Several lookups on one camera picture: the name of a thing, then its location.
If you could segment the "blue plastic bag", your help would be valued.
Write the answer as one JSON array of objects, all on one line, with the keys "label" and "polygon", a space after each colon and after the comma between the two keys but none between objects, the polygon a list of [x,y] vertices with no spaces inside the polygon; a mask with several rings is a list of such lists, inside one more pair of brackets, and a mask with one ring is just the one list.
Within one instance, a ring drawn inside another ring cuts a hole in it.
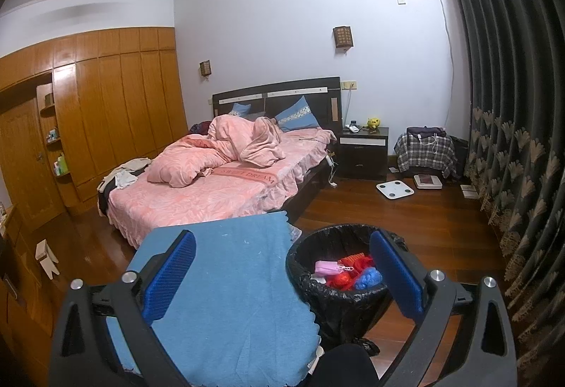
[{"label": "blue plastic bag", "polygon": [[355,290],[369,290],[381,284],[383,278],[375,267],[365,268],[355,279],[353,288]]}]

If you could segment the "orange knitted cloth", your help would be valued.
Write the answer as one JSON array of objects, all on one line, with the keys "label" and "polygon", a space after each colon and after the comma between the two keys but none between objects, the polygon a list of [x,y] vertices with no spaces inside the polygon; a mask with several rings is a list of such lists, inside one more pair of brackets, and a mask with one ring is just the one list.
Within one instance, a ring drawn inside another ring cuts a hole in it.
[{"label": "orange knitted cloth", "polygon": [[343,267],[352,267],[353,261],[354,261],[357,257],[360,257],[360,256],[362,256],[362,255],[368,255],[368,256],[370,256],[369,254],[365,254],[365,253],[356,253],[356,254],[349,255],[349,256],[346,256],[346,257],[344,257],[344,258],[341,258],[341,259],[338,261],[338,263],[339,263],[341,266],[343,266]]}]

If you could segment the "red plastic bag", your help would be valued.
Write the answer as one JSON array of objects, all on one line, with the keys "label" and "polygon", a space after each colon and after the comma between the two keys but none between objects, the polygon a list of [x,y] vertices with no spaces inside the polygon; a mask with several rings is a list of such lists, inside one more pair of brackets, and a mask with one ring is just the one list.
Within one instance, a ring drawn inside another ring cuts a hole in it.
[{"label": "red plastic bag", "polygon": [[351,290],[353,288],[356,275],[352,271],[343,271],[327,279],[327,286],[334,290]]}]

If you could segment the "pink face mask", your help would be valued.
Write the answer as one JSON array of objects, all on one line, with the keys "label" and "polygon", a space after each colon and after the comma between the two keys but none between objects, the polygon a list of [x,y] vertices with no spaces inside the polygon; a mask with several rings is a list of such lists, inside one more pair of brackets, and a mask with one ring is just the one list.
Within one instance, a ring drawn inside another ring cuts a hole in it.
[{"label": "pink face mask", "polygon": [[349,273],[351,271],[354,271],[353,267],[332,261],[317,261],[314,265],[314,275],[317,277],[335,277],[341,273]]}]

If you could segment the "red garment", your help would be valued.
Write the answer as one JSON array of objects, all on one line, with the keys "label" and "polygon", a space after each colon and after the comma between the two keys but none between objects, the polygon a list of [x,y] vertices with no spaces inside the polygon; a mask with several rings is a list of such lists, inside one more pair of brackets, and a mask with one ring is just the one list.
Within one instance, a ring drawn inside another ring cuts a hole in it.
[{"label": "red garment", "polygon": [[361,275],[366,269],[370,267],[374,267],[374,260],[371,256],[362,255],[357,257],[352,264],[353,272],[351,273],[352,277],[357,277]]}]

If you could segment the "white bathroom scale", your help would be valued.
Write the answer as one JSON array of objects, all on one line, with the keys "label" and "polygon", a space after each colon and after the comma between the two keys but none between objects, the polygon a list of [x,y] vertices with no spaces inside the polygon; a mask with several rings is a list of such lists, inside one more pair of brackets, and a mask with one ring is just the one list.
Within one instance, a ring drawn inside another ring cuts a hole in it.
[{"label": "white bathroom scale", "polygon": [[406,198],[414,195],[415,191],[402,180],[391,180],[377,183],[376,190],[389,201],[395,201],[399,198]]}]

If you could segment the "bed with pink sheet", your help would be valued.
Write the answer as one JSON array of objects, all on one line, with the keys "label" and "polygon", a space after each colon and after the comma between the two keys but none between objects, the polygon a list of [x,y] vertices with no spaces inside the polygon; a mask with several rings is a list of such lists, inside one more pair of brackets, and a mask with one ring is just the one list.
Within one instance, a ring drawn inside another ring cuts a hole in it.
[{"label": "bed with pink sheet", "polygon": [[106,217],[134,248],[158,227],[191,225],[287,209],[304,191],[321,163],[326,163],[334,133],[302,129],[283,133],[285,158],[243,175],[249,167],[231,162],[190,185],[173,188],[153,183],[142,173],[124,189],[112,190]]}]

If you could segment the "book on floor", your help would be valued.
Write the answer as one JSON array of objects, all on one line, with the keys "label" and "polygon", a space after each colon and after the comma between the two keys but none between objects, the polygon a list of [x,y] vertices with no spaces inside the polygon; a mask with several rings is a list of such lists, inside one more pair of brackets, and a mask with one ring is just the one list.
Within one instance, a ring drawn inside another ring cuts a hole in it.
[{"label": "book on floor", "polygon": [[442,182],[437,175],[414,175],[414,181],[417,189],[420,190],[441,190]]}]

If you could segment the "small white wooden stool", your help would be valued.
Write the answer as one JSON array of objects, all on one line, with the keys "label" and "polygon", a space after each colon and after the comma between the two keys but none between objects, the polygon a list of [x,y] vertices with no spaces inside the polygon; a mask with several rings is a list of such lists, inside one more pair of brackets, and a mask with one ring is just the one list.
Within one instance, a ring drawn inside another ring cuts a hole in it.
[{"label": "small white wooden stool", "polygon": [[36,244],[35,260],[38,261],[50,280],[52,280],[55,275],[60,274],[58,270],[58,258],[55,257],[55,253],[49,247],[46,239]]}]

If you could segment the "wooden side cabinet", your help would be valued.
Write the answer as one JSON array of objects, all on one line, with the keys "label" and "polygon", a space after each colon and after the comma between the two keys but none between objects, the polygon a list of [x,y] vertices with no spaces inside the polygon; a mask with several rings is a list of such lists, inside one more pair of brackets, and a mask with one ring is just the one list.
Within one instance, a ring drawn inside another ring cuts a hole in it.
[{"label": "wooden side cabinet", "polygon": [[1,338],[26,374],[43,379],[54,317],[29,234],[18,208],[8,208],[1,222]]}]

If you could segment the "pink crumpled duvet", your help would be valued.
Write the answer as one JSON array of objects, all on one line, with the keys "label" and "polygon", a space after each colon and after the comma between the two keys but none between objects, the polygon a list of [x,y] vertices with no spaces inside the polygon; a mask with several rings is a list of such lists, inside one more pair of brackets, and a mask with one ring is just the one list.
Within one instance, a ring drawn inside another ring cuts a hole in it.
[{"label": "pink crumpled duvet", "polygon": [[190,133],[169,145],[145,173],[151,183],[183,188],[231,162],[268,168],[284,158],[281,130],[274,120],[222,114],[214,117],[205,135]]}]

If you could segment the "yellow plush toy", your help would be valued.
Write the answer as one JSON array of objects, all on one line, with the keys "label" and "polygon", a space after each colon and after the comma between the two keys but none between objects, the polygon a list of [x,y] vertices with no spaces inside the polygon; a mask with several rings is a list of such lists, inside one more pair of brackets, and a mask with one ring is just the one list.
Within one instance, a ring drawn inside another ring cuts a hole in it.
[{"label": "yellow plush toy", "polygon": [[367,122],[368,133],[378,133],[379,126],[380,126],[379,118],[370,118]]}]

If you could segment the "blue pillow left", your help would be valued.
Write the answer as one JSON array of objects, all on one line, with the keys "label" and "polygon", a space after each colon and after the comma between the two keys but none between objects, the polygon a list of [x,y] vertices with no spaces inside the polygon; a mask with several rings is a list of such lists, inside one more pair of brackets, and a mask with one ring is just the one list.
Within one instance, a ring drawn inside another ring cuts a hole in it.
[{"label": "blue pillow left", "polygon": [[247,117],[250,113],[250,110],[250,104],[234,103],[229,114],[233,115],[234,117]]}]

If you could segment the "left wall lamp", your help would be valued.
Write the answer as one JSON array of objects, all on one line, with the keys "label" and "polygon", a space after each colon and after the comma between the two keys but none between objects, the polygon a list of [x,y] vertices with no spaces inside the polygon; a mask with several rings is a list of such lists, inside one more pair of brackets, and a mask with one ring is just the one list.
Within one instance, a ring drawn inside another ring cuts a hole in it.
[{"label": "left wall lamp", "polygon": [[212,75],[212,65],[210,60],[206,60],[199,63],[200,75],[207,78]]}]

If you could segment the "right wall lamp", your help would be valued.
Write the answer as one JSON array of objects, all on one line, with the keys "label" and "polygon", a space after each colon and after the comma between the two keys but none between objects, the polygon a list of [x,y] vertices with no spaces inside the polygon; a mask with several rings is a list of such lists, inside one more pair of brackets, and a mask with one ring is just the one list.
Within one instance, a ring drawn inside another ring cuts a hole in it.
[{"label": "right wall lamp", "polygon": [[351,28],[347,25],[337,26],[332,30],[335,48],[349,50],[354,46]]}]

